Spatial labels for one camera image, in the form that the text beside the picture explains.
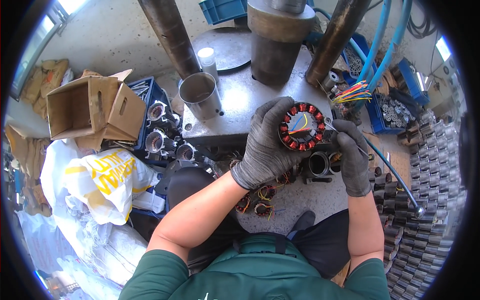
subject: metal cup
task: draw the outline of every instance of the metal cup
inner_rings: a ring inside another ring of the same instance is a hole
[[[195,73],[181,84],[180,98],[199,120],[209,120],[219,115],[222,109],[215,78],[208,73]]]

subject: black shoe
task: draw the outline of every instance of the black shoe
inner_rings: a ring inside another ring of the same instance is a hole
[[[315,224],[315,213],[311,210],[307,210],[306,212],[303,213],[293,225],[293,228],[290,232],[295,231],[295,230],[303,230],[307,229],[310,226],[313,226]]]

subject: green shirt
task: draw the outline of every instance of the green shirt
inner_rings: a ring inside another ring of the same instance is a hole
[[[143,255],[120,299],[390,299],[383,262],[377,258],[360,264],[345,288],[322,279],[305,257],[287,242],[286,254],[275,252],[272,236],[250,236],[238,254],[225,251],[202,272],[191,277],[185,263],[173,253],[152,250]]]

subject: stacked metal housings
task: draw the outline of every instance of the stacked metal housings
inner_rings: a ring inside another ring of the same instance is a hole
[[[412,193],[426,208],[423,218],[414,217],[413,206],[396,182],[373,185],[380,219],[387,220],[384,265],[395,300],[420,299],[434,281],[452,246],[466,200],[456,130],[442,120],[436,122],[431,110],[421,115],[419,125],[423,140],[409,149]]]

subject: concrete floor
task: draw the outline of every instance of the concrete floor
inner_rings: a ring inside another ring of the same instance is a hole
[[[171,99],[178,93],[178,74],[172,70],[159,74],[156,82],[164,88]],[[361,111],[362,125],[359,129],[364,132],[372,132],[368,112],[364,107]],[[379,135],[380,151],[395,150],[405,151],[406,147],[398,146],[396,135]],[[286,185],[278,189],[277,194],[272,199],[272,205],[277,211],[273,218],[267,220],[266,217],[257,216],[253,210],[248,210],[245,214],[238,214],[241,225],[249,232],[276,232],[288,234],[298,217],[306,210],[312,210],[316,214],[316,223],[323,219],[347,208],[347,193],[340,175],[333,176],[331,183],[312,183],[305,185],[299,179],[292,185]]]

